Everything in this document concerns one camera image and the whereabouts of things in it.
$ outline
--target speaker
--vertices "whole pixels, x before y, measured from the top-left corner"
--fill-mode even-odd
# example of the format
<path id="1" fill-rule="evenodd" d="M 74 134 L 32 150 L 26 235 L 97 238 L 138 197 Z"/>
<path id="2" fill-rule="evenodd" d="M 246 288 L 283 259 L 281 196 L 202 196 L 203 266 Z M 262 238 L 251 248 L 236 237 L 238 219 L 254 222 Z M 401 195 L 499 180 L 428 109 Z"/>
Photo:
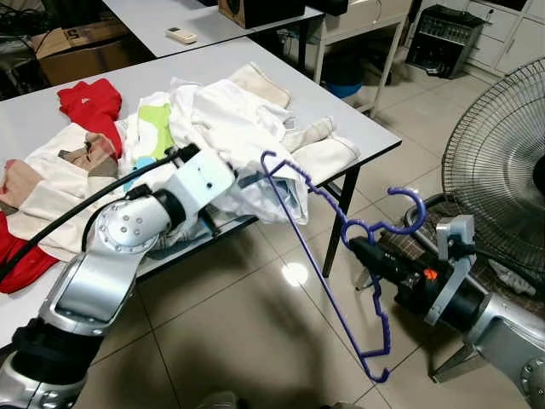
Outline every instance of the speaker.
<path id="1" fill-rule="evenodd" d="M 244 28 L 305 13 L 303 0 L 219 0 L 218 7 L 224 15 Z"/>

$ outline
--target purple hanger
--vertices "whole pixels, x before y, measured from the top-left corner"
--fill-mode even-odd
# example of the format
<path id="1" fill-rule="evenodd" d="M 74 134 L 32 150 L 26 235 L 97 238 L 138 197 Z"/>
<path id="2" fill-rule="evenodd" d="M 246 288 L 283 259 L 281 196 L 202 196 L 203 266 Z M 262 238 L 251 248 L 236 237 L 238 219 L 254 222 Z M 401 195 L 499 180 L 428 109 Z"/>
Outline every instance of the purple hanger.
<path id="1" fill-rule="evenodd" d="M 350 343 L 352 344 L 354 351 L 356 351 L 356 354 L 358 355 L 359 361 L 361 362 L 362 367 L 364 368 L 365 374 L 369 379 L 377 382 L 377 383 L 384 383 L 387 381 L 390 371 L 387 368 L 384 368 L 382 371 L 382 374 L 379 377 L 374 376 L 369 366 L 367 365 L 367 359 L 371 357 L 376 356 L 383 356 L 390 354 L 391 350 L 391 337 L 390 337 L 390 325 L 388 321 L 387 314 L 382 311 L 381 307 L 381 285 L 378 281 L 378 278 L 370 272 L 370 277 L 373 280 L 373 286 L 375 288 L 375 291 L 373 292 L 373 304 L 375 306 L 375 314 L 377 317 L 381 319 L 382 323 L 382 340 L 383 340 L 383 348 L 377 349 L 377 350 L 371 350 L 367 352 L 363 352 L 359 346 L 358 343 L 356 343 L 356 339 L 354 338 L 354 335 L 352 334 L 352 331 L 348 327 L 348 323 L 346 322 L 345 318 L 342 316 L 341 310 L 339 309 L 335 298 L 333 297 L 333 293 L 331 292 L 331 289 L 327 285 L 327 282 L 325 281 L 324 276 L 322 275 L 322 269 L 316 262 L 316 259 L 313 256 L 313 253 L 311 252 L 310 248 L 308 247 L 307 242 L 303 238 L 301 234 L 301 230 L 299 230 L 299 227 L 295 223 L 292 215 L 290 214 L 290 211 L 286 207 L 284 201 L 280 197 L 280 193 L 278 192 L 278 189 L 276 188 L 276 185 L 273 181 L 273 175 L 283 166 L 289 166 L 291 169 L 295 170 L 297 173 L 299 173 L 303 178 L 305 179 L 305 183 L 310 188 L 310 190 L 319 195 L 322 196 L 327 202 L 330 204 L 330 206 L 335 210 L 336 214 L 342 219 L 342 230 L 341 230 L 341 239 L 342 243 L 349 249 L 350 245 L 348 244 L 347 239 L 347 230 L 351 226 L 360 226 L 365 232 L 367 233 L 367 238 L 371 244 L 375 244 L 375 232 L 377 230 L 380 230 L 381 228 L 385 228 L 387 231 L 396 233 L 396 234 L 412 234 L 416 230 L 418 230 L 422 224 L 424 224 L 424 221 L 426 220 L 426 206 L 424 205 L 424 202 L 422 201 L 422 198 L 420 198 L 414 191 L 410 189 L 403 189 L 399 187 L 390 187 L 388 189 L 388 194 L 403 194 L 410 196 L 411 199 L 413 199 L 416 203 L 416 207 L 418 208 L 418 218 L 416 219 L 416 222 L 408 227 L 408 228 L 396 228 L 395 226 L 392 226 L 389 223 L 386 222 L 378 222 L 376 224 L 373 224 L 369 226 L 367 223 L 365 223 L 363 220 L 354 220 L 354 219 L 348 219 L 347 215 L 344 214 L 344 212 L 341 210 L 339 205 L 336 203 L 336 201 L 331 197 L 331 195 L 323 189 L 318 189 L 316 186 L 312 184 L 311 177 L 309 174 L 307 174 L 303 169 L 301 169 L 296 164 L 293 164 L 289 160 L 283 160 L 275 166 L 272 170 L 269 170 L 267 168 L 267 165 L 265 164 L 265 159 L 267 156 L 273 156 L 276 157 L 276 153 L 271 151 L 265 151 L 261 155 L 261 166 L 263 170 L 265 171 L 265 176 L 270 181 L 272 189 L 274 190 L 274 193 L 278 197 L 278 201 L 282 205 L 282 209 L 284 209 L 284 212 L 286 216 L 288 217 L 288 220 L 290 221 L 291 227 L 295 230 L 295 234 L 297 235 L 297 238 L 301 242 L 301 245 L 303 247 L 303 250 L 305 253 L 307 253 L 308 260 L 313 265 L 314 271 L 318 275 L 318 278 L 320 282 L 322 283 L 322 286 L 324 287 L 325 293 L 327 294 L 327 297 L 330 299 L 331 305 L 333 306 L 333 309 L 335 310 L 337 317 L 339 321 L 342 324 L 342 327 L 344 328 L 344 331 L 346 332 L 348 339 L 350 339 Z"/>

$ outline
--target fan grille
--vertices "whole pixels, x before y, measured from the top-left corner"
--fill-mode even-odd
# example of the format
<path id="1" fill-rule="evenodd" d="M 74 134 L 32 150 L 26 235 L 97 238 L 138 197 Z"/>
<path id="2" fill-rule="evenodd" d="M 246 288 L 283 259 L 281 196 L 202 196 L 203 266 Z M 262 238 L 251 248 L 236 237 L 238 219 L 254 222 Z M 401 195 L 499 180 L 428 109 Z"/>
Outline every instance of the fan grille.
<path id="1" fill-rule="evenodd" d="M 479 239 L 541 282 L 544 156 L 545 57 L 507 75 L 469 107 L 442 167 L 445 193 L 475 216 Z"/>

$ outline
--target tile floor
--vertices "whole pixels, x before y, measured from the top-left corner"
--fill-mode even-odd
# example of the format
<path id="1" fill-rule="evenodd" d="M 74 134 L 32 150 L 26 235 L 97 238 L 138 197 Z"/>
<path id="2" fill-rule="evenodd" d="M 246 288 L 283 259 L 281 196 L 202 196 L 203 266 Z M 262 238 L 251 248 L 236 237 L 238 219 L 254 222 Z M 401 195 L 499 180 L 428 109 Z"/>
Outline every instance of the tile floor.
<path id="1" fill-rule="evenodd" d="M 376 118 L 403 144 L 362 169 L 350 215 L 399 218 L 410 205 L 386 196 L 391 185 L 440 190 L 440 155 L 464 109 L 485 88 L 472 77 L 429 78 L 397 66 Z M 303 228 L 324 259 L 333 213 L 311 199 Z M 361 266 L 340 248 L 330 284 L 364 349 L 381 345 L 370 291 L 356 292 Z M 231 389 L 254 408 L 318 409 L 342 400 L 365 409 L 526 408 L 516 388 L 486 366 L 451 382 L 427 377 L 461 344 L 393 302 L 393 352 L 371 361 L 385 384 L 364 375 L 318 279 L 286 226 L 257 223 L 140 283 L 90 369 L 77 404 L 84 408 L 193 409 L 205 395 Z"/>

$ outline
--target plaid cloth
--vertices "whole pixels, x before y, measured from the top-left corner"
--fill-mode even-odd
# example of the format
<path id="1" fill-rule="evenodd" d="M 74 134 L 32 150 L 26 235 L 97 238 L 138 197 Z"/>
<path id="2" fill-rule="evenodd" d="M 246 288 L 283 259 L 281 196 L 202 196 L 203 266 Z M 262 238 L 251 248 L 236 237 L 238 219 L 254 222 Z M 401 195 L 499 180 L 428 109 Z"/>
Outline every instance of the plaid cloth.
<path id="1" fill-rule="evenodd" d="M 459 214 L 460 209 L 457 204 L 452 202 L 436 204 L 431 209 L 427 210 L 427 218 L 422 226 L 422 231 L 434 243 L 436 243 L 435 226 L 437 223 L 444 217 L 453 217 Z M 426 250 L 424 250 L 424 248 L 413 237 L 405 235 L 402 236 L 389 232 L 384 232 L 382 234 L 379 244 L 383 245 L 389 251 L 409 257 L 411 260 L 416 260 L 426 252 Z M 490 267 L 485 258 L 481 256 L 477 257 L 477 262 L 473 265 L 471 274 L 488 291 L 495 292 L 496 294 L 517 303 L 520 307 L 545 320 L 545 302 L 537 298 L 527 296 L 526 294 L 515 293 L 510 287 L 506 286 L 500 279 L 498 279 L 496 273 Z"/>

